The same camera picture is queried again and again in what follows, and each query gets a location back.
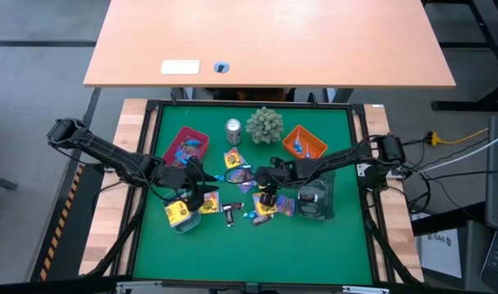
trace wooden desk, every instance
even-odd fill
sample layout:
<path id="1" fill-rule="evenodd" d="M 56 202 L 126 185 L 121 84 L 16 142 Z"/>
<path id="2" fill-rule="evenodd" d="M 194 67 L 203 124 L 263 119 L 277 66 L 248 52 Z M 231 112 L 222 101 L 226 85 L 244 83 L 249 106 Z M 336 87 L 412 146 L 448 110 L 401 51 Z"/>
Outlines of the wooden desk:
<path id="1" fill-rule="evenodd" d="M 162 75 L 163 60 L 200 70 Z M 420 0 L 113 0 L 84 84 L 455 86 Z"/>
<path id="2" fill-rule="evenodd" d="M 122 114 L 118 121 L 117 132 L 113 143 L 129 151 L 135 151 L 139 140 L 140 129 L 144 120 L 145 104 L 147 100 L 129 99 L 125 100 Z M 389 132 L 389 125 L 385 114 L 385 109 L 381 105 L 365 105 L 367 128 L 371 134 L 385 134 Z M 361 134 L 361 126 L 358 116 L 355 115 L 357 133 Z M 148 129 L 146 146 L 144 151 L 149 152 L 149 142 L 153 129 Z M 103 186 L 117 182 L 118 178 L 114 174 L 104 176 Z M 389 185 L 402 189 L 401 184 L 396 180 L 389 180 Z M 98 261 L 109 250 L 118 235 L 118 227 L 124 209 L 127 187 L 119 185 L 106 190 L 100 194 L 96 205 L 96 212 L 91 224 L 91 230 L 87 240 L 86 250 L 82 258 L 79 270 L 80 274 L 85 274 L 92 270 Z M 406 200 L 398 191 L 387 190 L 381 194 L 385 224 L 389 236 L 389 243 L 397 253 L 403 264 L 419 280 L 423 281 L 420 261 L 416 252 L 416 245 L 411 230 L 411 221 L 407 212 Z M 376 217 L 374 210 L 371 210 L 373 217 Z M 124 273 L 129 254 L 130 245 L 127 243 L 122 250 L 122 259 L 119 266 L 119 273 Z M 375 244 L 376 259 L 380 279 L 387 280 L 383 254 L 379 245 Z"/>

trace soda can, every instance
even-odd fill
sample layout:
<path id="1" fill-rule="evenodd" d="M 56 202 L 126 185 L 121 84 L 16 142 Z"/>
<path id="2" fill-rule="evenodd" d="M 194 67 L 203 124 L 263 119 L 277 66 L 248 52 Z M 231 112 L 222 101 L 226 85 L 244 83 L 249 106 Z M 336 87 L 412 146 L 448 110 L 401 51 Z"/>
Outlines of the soda can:
<path id="1" fill-rule="evenodd" d="M 231 118 L 225 124 L 225 135 L 231 145 L 238 145 L 242 142 L 242 124 L 235 118 Z"/>

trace gray floor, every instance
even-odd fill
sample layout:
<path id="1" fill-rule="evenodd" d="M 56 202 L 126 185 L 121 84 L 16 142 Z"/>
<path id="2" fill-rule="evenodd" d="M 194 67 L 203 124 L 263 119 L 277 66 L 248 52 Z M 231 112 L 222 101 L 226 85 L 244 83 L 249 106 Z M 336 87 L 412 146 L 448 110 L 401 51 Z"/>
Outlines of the gray floor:
<path id="1" fill-rule="evenodd" d="M 498 42 L 498 14 L 488 1 L 477 1 Z M 100 32 L 109 0 L 0 0 L 0 39 L 92 39 Z M 482 35 L 466 7 L 429 5 L 426 9 L 440 41 L 479 41 Z M 0 176 L 19 183 L 15 192 L 0 189 L 0 283 L 25 281 L 34 263 L 40 235 L 54 203 L 66 158 L 47 147 L 46 133 L 56 118 L 80 118 L 91 89 L 82 80 L 89 48 L 0 48 Z M 456 79 L 453 90 L 359 90 L 352 103 L 384 104 L 395 135 L 404 140 L 437 131 L 445 139 L 461 138 L 487 126 L 490 114 L 437 113 L 431 100 L 477 100 L 498 86 L 498 64 L 489 51 L 445 51 Z M 299 91 L 305 99 L 310 89 Z M 104 89 L 92 130 L 112 139 L 125 98 L 168 97 L 167 89 Z M 428 147 L 425 162 L 464 145 Z M 407 148 L 411 161 L 421 147 Z M 485 155 L 444 167 L 430 175 L 482 170 Z M 484 176 L 443 181 L 461 205 L 484 197 Z M 414 178 L 405 184 L 409 198 L 424 192 Z M 429 208 L 454 208 L 433 185 Z"/>

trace green cactus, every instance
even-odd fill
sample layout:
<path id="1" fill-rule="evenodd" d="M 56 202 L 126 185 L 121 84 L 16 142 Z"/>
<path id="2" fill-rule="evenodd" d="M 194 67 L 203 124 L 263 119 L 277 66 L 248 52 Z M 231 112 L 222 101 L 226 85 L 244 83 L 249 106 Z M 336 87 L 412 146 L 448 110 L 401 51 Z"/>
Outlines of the green cactus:
<path id="1" fill-rule="evenodd" d="M 253 142 L 267 144 L 280 140 L 283 131 L 282 115 L 272 109 L 258 109 L 247 120 L 246 131 L 251 134 Z"/>

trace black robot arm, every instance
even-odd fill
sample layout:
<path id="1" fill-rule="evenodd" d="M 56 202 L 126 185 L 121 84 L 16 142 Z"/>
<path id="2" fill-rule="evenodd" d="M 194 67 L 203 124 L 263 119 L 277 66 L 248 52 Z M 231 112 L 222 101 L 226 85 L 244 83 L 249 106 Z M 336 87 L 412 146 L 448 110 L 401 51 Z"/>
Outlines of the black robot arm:
<path id="1" fill-rule="evenodd" d="M 376 144 L 378 157 L 372 156 L 371 147 Z M 366 163 L 364 171 L 366 188 L 371 190 L 387 189 L 386 175 L 393 168 L 405 163 L 405 153 L 399 138 L 391 135 L 370 136 L 355 146 L 321 158 L 297 159 L 285 162 L 280 158 L 271 158 L 274 167 L 258 167 L 255 179 L 259 186 L 264 186 L 267 194 L 260 197 L 264 205 L 273 206 L 276 191 L 279 188 L 300 188 L 316 180 L 324 172 L 334 171 L 352 164 Z"/>
<path id="2" fill-rule="evenodd" d="M 47 134 L 48 144 L 55 149 L 80 149 L 106 166 L 114 168 L 118 177 L 135 187 L 149 187 L 162 200 L 171 201 L 158 195 L 151 184 L 171 189 L 189 189 L 191 194 L 184 199 L 187 208 L 197 211 L 203 205 L 203 195 L 218 187 L 205 185 L 216 181 L 203 170 L 197 158 L 191 158 L 186 168 L 166 166 L 161 158 L 148 154 L 128 152 L 116 145 L 93 135 L 82 122 L 73 118 L 58 119 Z"/>

